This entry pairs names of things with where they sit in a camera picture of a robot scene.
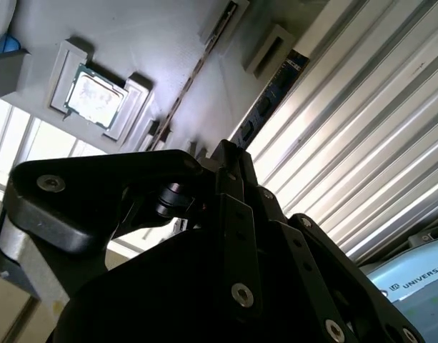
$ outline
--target black metal bracket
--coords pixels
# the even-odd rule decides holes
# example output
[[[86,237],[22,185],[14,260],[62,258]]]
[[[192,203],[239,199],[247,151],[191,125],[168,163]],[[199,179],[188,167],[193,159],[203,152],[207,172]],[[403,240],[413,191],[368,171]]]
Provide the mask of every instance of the black metal bracket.
[[[176,332],[186,337],[207,327],[278,340],[296,327],[300,342],[413,343],[403,330],[423,342],[311,218],[284,216],[276,197],[258,185],[247,152],[222,141],[211,159],[202,167],[182,151],[156,151],[34,161],[13,170],[7,218],[37,242],[45,260],[56,260],[48,265],[61,283],[73,285],[55,342],[100,340],[83,325],[90,320],[94,328],[120,325],[128,337],[137,334],[138,324],[128,325],[136,319],[125,311],[133,302],[144,308],[137,321],[144,319],[146,330],[172,313],[172,325],[182,328]],[[40,186],[48,175],[61,181]],[[110,272],[94,262],[112,237],[172,217],[184,221],[171,239]],[[90,281],[77,287],[67,274],[86,261]]]

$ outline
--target ceiling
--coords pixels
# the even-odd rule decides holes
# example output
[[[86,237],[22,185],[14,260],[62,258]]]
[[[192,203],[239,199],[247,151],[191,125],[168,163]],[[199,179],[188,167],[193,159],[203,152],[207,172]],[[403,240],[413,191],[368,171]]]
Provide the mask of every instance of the ceiling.
[[[356,262],[438,223],[438,1],[356,6],[248,151]]]

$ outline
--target white wall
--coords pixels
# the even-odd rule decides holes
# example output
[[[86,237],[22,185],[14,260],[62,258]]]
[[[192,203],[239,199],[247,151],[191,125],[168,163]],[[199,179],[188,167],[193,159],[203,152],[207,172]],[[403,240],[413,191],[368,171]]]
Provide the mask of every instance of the white wall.
[[[126,260],[126,257],[108,251],[106,265],[116,267]],[[0,341],[28,298],[26,292],[0,278]],[[54,322],[41,304],[21,336],[19,343],[45,342],[53,328]]]

